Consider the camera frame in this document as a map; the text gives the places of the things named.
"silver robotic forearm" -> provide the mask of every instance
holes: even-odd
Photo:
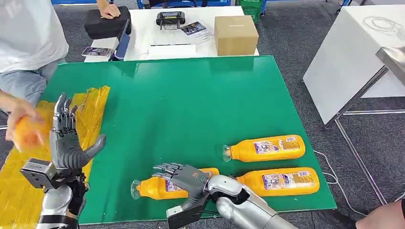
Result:
[[[58,171],[52,162],[31,158],[20,169],[45,196],[37,229],[76,229],[85,206],[85,176],[81,170]]]
[[[298,229],[282,219],[250,188],[230,177],[212,177],[207,190],[211,195],[219,196],[216,201],[218,212],[241,229]]]
[[[78,215],[69,210],[72,199],[73,191],[68,185],[48,190],[43,198],[42,212],[36,229],[77,228],[80,212],[85,205],[85,199],[83,198]]]

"smartphone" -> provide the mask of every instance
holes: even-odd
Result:
[[[82,56],[109,57],[110,55],[111,55],[111,49],[107,49],[107,48],[93,48],[93,47],[87,47],[87,48],[82,52]]]

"white t-shirt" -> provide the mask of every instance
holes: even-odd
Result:
[[[68,49],[51,0],[0,0],[0,73],[39,69]]]

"jeans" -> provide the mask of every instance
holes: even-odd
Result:
[[[58,64],[64,62],[66,61],[62,58],[36,70],[14,70],[0,73],[0,89],[36,106]]]

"black handheld device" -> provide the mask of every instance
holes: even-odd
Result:
[[[177,29],[180,24],[186,23],[186,17],[184,12],[173,11],[173,12],[160,12],[156,18],[156,24],[160,25],[160,29],[164,24],[175,25],[177,24]]]

